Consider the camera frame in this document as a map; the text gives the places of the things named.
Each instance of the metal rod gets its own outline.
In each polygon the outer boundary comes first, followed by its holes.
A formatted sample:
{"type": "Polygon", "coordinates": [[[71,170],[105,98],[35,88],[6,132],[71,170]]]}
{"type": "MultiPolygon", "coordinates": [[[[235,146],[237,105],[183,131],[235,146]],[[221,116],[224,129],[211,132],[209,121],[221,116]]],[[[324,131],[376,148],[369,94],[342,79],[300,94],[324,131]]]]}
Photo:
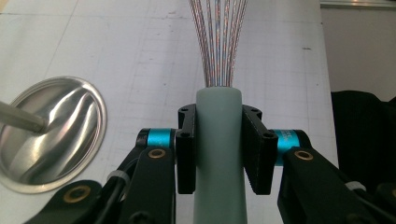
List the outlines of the metal rod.
{"type": "Polygon", "coordinates": [[[46,121],[12,105],[0,102],[0,122],[35,133],[46,127],[46,121]]]}

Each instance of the zip tie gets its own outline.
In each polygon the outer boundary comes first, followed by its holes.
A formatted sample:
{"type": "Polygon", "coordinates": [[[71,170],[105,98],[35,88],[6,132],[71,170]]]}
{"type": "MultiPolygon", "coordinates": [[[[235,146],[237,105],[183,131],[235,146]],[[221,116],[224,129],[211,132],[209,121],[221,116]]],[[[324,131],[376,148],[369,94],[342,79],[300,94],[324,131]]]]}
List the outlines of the zip tie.
{"type": "Polygon", "coordinates": [[[123,171],[121,170],[115,170],[112,171],[108,176],[107,176],[107,180],[109,180],[111,177],[119,177],[121,179],[123,179],[125,181],[125,187],[129,185],[129,182],[131,181],[131,178],[123,171]]]}
{"type": "Polygon", "coordinates": [[[361,184],[361,182],[358,181],[350,181],[346,183],[346,187],[350,190],[355,190],[355,189],[362,189],[366,191],[366,187],[361,184]]]}

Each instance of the stainless steel bowl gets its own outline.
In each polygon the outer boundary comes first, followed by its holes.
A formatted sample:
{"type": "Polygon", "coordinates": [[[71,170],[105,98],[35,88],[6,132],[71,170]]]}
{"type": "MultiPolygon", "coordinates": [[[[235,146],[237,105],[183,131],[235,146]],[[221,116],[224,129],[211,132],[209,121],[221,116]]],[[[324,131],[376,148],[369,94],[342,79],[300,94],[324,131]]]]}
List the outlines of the stainless steel bowl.
{"type": "Polygon", "coordinates": [[[0,126],[0,181],[17,192],[60,187],[87,166],[104,138],[105,104],[80,78],[47,79],[11,105],[47,121],[40,133],[0,126]]]}

